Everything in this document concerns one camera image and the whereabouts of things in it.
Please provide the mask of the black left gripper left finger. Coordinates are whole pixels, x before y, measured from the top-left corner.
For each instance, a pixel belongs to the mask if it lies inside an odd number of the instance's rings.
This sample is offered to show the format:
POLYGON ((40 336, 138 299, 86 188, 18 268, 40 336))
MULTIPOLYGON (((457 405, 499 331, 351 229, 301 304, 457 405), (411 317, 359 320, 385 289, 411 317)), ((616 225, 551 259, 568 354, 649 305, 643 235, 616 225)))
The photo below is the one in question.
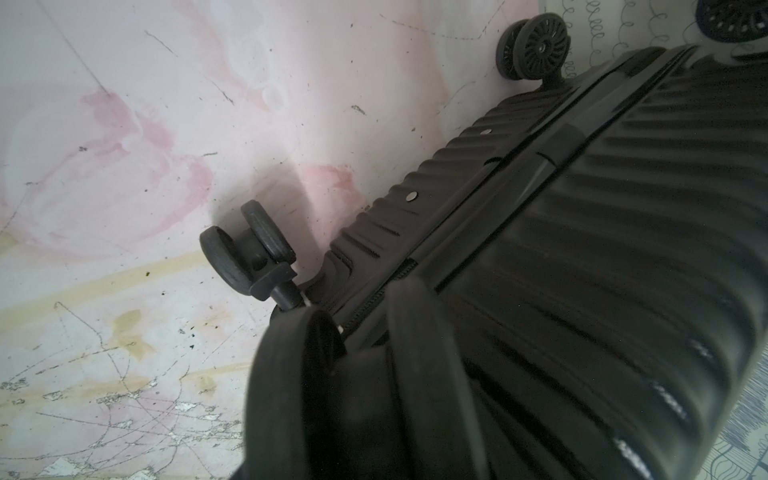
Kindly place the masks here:
POLYGON ((318 307, 270 323, 249 374, 243 461, 234 479, 332 477, 328 384, 344 355, 335 323, 318 307))

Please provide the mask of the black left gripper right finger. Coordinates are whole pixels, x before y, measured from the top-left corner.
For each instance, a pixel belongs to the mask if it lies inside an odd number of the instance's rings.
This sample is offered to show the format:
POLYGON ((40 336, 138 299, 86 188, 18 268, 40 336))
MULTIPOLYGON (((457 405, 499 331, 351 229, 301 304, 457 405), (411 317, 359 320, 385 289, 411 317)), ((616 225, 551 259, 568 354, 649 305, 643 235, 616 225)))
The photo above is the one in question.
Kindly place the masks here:
POLYGON ((489 463, 450 315, 417 277, 391 283, 386 319, 418 479, 487 479, 489 463))

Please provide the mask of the black ribbed hard-shell suitcase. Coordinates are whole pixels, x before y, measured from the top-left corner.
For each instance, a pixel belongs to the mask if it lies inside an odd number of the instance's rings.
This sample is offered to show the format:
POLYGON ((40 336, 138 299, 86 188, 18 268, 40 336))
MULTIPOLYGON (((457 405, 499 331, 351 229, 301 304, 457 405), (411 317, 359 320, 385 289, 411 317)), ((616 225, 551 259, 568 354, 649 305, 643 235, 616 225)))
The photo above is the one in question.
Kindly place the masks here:
POLYGON ((329 479, 418 479, 386 319, 417 277, 449 312, 487 479, 763 479, 767 446, 767 5, 701 1, 699 41, 566 78, 565 20, 510 25, 502 101, 375 200, 295 281, 265 208, 199 238, 270 323, 318 307, 329 479))

